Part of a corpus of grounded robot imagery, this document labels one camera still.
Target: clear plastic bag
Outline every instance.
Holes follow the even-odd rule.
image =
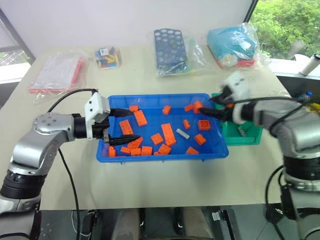
[[[114,69],[121,64],[120,50],[115,46],[101,47],[94,51],[95,62],[99,69]]]
[[[210,30],[207,43],[221,68],[260,68],[271,60],[260,51],[256,30],[247,22]]]
[[[63,93],[83,88],[86,84],[89,55],[82,50],[70,50],[51,55],[44,62],[28,91],[39,104]]]
[[[187,31],[156,29],[152,37],[157,76],[213,71],[213,64],[206,60],[201,46]]]

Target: small box of colorful blocks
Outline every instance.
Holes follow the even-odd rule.
[[[120,51],[114,47],[101,47],[94,51],[99,69],[113,69],[120,66]]]

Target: robotic arm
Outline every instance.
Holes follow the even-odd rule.
[[[299,236],[320,239],[320,115],[307,112],[302,104],[287,99],[252,100],[247,81],[238,73],[228,78],[223,93],[211,100],[224,109],[202,108],[208,116],[243,124],[254,122],[277,138],[283,154],[281,203],[284,214],[298,225]],[[299,108],[283,121],[278,121]]]
[[[110,145],[134,141],[140,136],[113,138],[107,130],[109,117],[131,114],[126,109],[110,109],[108,100],[95,92],[85,105],[85,117],[53,112],[38,116],[32,129],[14,147],[0,190],[0,238],[37,239],[41,223],[41,188],[59,147],[82,138],[104,139]]]

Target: orange block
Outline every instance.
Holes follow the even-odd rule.
[[[158,150],[158,153],[160,153],[161,155],[168,155],[170,151],[171,151],[171,147],[162,144]]]
[[[183,126],[186,130],[190,129],[190,124],[187,119],[183,120]]]
[[[141,156],[151,156],[152,146],[143,146],[141,149]]]
[[[138,149],[143,140],[144,140],[144,138],[141,136],[138,139],[136,139],[132,142],[129,142],[128,148],[129,149]]]
[[[199,154],[199,152],[197,150],[195,150],[192,146],[190,146],[187,150],[186,150],[186,154]]]
[[[162,143],[164,139],[162,138],[160,133],[157,133],[151,136],[151,140],[154,143],[154,145],[158,145],[159,143]]]
[[[164,115],[168,115],[171,111],[171,106],[165,105],[164,108],[162,109],[162,112]]]
[[[198,127],[201,131],[208,131],[210,129],[210,122],[208,120],[199,120]]]
[[[142,110],[135,111],[134,116],[135,116],[136,122],[138,123],[139,127],[142,127],[142,126],[148,124],[147,119],[146,119],[144,112]]]
[[[114,158],[117,156],[117,151],[115,150],[115,148],[113,146],[109,146],[109,158]]]
[[[192,104],[190,104],[190,105],[188,105],[188,106],[185,106],[184,107],[184,110],[186,111],[186,112],[189,112],[190,110],[192,110],[194,108],[194,106],[192,106]]]
[[[131,156],[140,156],[141,155],[141,148],[131,149]]]
[[[165,144],[169,147],[171,147],[172,145],[176,144],[177,140],[175,138],[169,138],[168,140],[165,141]]]
[[[130,148],[123,146],[123,147],[121,147],[120,152],[122,152],[124,154],[130,154]]]
[[[199,108],[202,108],[204,105],[202,104],[202,102],[200,101],[196,101],[194,104],[193,104],[193,112],[195,114],[199,114],[200,111],[199,111]]]
[[[121,128],[121,131],[122,131],[123,135],[134,134],[134,131],[132,131],[132,128],[130,126],[130,123],[129,123],[128,119],[124,120],[124,121],[120,121],[119,124],[120,124],[120,128]]]
[[[204,136],[202,136],[202,134],[198,134],[194,137],[195,141],[199,144],[202,145],[204,144],[207,140],[204,138]]]
[[[234,104],[233,103],[228,103],[227,105],[226,105],[226,108],[227,109],[232,109],[234,107]]]
[[[175,139],[175,135],[174,135],[174,132],[172,131],[170,123],[161,124],[161,128],[162,128],[165,140]]]
[[[138,105],[131,105],[129,107],[129,110],[134,113],[134,112],[137,112],[139,110],[139,107],[138,107]]]

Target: table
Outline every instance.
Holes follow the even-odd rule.
[[[82,48],[93,57],[94,47]],[[38,57],[7,103],[0,110],[0,179],[6,169],[16,142],[31,128],[32,121],[57,100],[34,105],[34,95],[27,89],[50,54],[68,48],[53,48]],[[87,70],[87,88],[98,88],[102,96],[214,93],[221,81],[230,75],[219,69],[210,74],[156,77],[155,59],[150,46],[120,48],[120,68],[99,70],[91,60]],[[214,61],[208,48],[204,53]],[[284,87],[268,67],[247,70],[253,96],[274,96]],[[55,109],[61,114],[80,113],[89,99],[87,92],[64,100]],[[78,139],[65,143],[61,149],[74,177],[81,209],[112,209],[176,206],[219,206],[261,204],[272,171],[282,164],[277,140],[264,131],[260,145],[230,146],[224,159],[173,160],[152,162],[100,163],[96,160],[97,140]],[[269,201],[280,201],[280,190],[273,181]],[[57,155],[42,188],[41,209],[75,209],[69,177]]]

